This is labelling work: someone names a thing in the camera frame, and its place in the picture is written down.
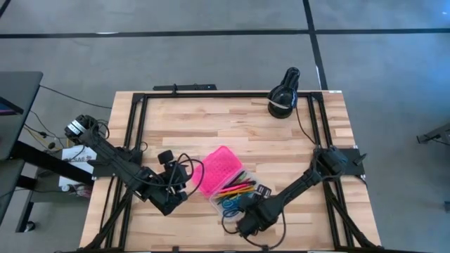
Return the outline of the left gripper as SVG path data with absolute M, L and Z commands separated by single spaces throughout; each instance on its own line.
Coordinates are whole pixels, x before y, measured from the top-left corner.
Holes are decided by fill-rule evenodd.
M 157 158 L 164 170 L 150 181 L 153 185 L 148 199 L 164 216 L 167 216 L 187 200 L 186 182 L 189 175 L 186 171 L 187 166 L 177 162 L 171 150 L 160 153 Z

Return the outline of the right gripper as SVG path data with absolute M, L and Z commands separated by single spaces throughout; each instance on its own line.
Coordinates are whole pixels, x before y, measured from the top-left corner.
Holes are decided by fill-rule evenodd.
M 271 196 L 271 189 L 259 184 L 251 195 L 240 199 L 242 217 L 237 221 L 237 231 L 249 236 L 257 231 L 265 231 L 277 222 L 281 213 L 281 199 Z

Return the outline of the blue-handled scissors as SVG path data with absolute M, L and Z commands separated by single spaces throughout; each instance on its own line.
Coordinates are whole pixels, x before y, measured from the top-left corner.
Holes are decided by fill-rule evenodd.
M 222 208 L 221 213 L 225 218 L 232 218 L 241 213 L 239 197 L 224 199 L 219 206 Z

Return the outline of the pink highlighter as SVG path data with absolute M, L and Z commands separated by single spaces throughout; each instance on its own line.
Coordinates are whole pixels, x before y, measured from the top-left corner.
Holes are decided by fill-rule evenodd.
M 231 191 L 235 191 L 235 190 L 240 190 L 242 188 L 247 188 L 253 186 L 253 183 L 242 183 L 242 184 L 238 184 L 236 186 L 230 186 L 228 188 L 222 188 L 221 190 L 219 190 L 219 194 L 222 193 L 227 193 L 227 192 L 231 192 Z

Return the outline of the black pen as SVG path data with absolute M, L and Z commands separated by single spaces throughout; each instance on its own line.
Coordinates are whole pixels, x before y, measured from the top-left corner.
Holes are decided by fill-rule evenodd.
M 241 180 L 241 177 L 245 175 L 246 171 L 242 170 L 239 174 L 236 175 L 235 178 L 233 178 L 227 185 L 225 185 L 225 188 L 231 187 L 232 185 L 238 183 Z

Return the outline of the pink-lidded clear supply box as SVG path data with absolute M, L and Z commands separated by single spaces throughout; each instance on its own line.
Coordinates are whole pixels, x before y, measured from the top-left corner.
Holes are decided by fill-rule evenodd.
M 242 170 L 246 171 L 246 175 L 242 176 L 241 180 L 232 186 L 248 182 L 253 183 L 253 186 L 250 187 L 253 187 L 255 190 L 249 193 L 217 197 L 219 190 L 225 188 L 225 185 L 235 178 Z M 241 212 L 232 218 L 223 217 L 221 213 L 222 208 L 219 206 L 221 202 L 227 198 L 242 198 L 244 195 L 251 195 L 256 191 L 257 186 L 262 184 L 250 170 L 244 167 L 239 158 L 226 146 L 219 147 L 202 160 L 202 162 L 194 169 L 193 182 L 198 188 L 198 191 L 209 200 L 226 223 L 239 220 L 243 214 Z

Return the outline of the black mounting bar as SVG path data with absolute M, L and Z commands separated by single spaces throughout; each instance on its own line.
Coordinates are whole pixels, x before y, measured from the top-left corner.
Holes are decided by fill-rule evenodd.
M 187 84 L 178 85 L 172 84 L 167 86 L 154 86 L 154 91 L 216 91 L 215 84 Z

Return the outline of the black desk lamp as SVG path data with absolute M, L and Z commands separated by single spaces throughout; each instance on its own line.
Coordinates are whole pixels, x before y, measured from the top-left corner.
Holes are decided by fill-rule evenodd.
M 269 92 L 268 111 L 273 117 L 285 119 L 297 107 L 299 79 L 300 70 L 290 67 L 286 70 L 281 83 Z

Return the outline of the black desk base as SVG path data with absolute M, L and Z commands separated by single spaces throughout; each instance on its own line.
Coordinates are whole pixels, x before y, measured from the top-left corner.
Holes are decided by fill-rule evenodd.
M 60 176 L 86 186 L 94 184 L 89 172 L 20 141 L 16 142 L 5 163 L 6 183 L 0 190 L 0 223 L 13 194 L 19 190 L 28 192 L 15 229 L 17 233 L 32 230 L 28 223 L 36 203 L 69 202 L 77 199 L 75 195 L 59 188 Z

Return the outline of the dark gray desk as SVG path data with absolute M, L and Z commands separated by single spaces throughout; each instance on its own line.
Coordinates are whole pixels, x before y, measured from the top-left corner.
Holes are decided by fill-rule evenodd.
M 18 115 L 0 115 L 0 160 L 10 157 L 39 90 L 42 72 L 0 72 L 0 98 L 22 109 Z

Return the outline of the laptop with blue screen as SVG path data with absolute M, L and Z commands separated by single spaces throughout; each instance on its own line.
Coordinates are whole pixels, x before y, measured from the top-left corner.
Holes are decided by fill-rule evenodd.
M 22 115 L 23 109 L 0 96 L 0 116 Z

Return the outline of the gray metal stand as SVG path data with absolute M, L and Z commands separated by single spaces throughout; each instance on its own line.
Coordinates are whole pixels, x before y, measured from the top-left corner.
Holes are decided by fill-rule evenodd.
M 450 151 L 450 122 L 434 128 L 425 134 L 417 135 L 416 140 L 419 144 L 427 144 L 429 142 L 438 143 Z

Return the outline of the black aluminium table frame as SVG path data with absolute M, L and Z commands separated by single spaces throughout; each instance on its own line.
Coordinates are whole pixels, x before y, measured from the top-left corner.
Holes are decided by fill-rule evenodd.
M 287 119 L 267 110 L 265 97 L 243 92 L 204 93 L 199 98 L 164 98 L 156 93 L 146 111 L 138 111 L 135 126 L 143 127 L 143 163 L 160 171 L 158 154 L 202 159 L 221 146 L 229 148 L 264 185 L 278 193 L 307 169 L 314 146 L 311 117 L 327 117 L 331 143 L 339 148 L 355 145 L 344 97 L 339 91 L 323 93 L 313 110 L 305 98 Z M 322 185 L 301 194 L 285 208 L 285 220 L 244 240 L 221 225 L 217 210 L 200 193 L 163 216 L 149 202 L 134 199 L 127 230 L 129 251 L 255 250 L 260 244 L 279 250 L 331 249 L 333 240 Z

